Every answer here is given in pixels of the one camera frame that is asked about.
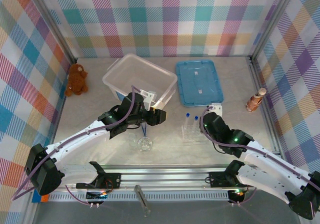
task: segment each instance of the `table surface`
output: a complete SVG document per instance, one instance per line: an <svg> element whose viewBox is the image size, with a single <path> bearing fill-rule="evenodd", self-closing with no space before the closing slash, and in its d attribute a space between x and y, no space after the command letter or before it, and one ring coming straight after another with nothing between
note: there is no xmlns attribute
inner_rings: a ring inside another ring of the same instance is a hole
<svg viewBox="0 0 320 224"><path fill-rule="evenodd" d="M272 150L270 133L262 112L247 112L246 102L255 93L254 84L245 57L169 57L145 58L150 62L175 73L176 63L183 60L210 59L219 75L224 101L223 119L231 129L241 129L253 136L268 150ZM103 84L102 77L107 73L115 58L79 59L88 76L89 91L80 96L66 98L54 142L59 142L82 130L103 112L120 104L110 89ZM141 129L127 130L111 140L97 143L69 161L69 164L85 164L97 161L101 165L210 165L225 166L234 156L220 154L214 150L210 141L184 142L182 125L186 113L191 117L200 116L204 107L183 107L178 87L176 93L164 107L166 121L154 127L147 127L147 136L153 140L149 152L141 152L129 144L129 134L143 137Z"/></svg>

